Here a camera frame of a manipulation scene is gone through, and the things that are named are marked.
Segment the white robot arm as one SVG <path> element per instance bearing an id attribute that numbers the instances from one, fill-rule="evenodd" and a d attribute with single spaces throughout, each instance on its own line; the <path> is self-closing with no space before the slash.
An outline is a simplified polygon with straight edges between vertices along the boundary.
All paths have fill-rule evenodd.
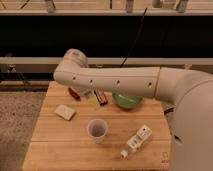
<path id="1" fill-rule="evenodd" d="M 70 49 L 53 77 L 81 95 L 99 89 L 172 104 L 169 171 L 213 171 L 213 74 L 168 67 L 91 68 L 82 51 Z"/>

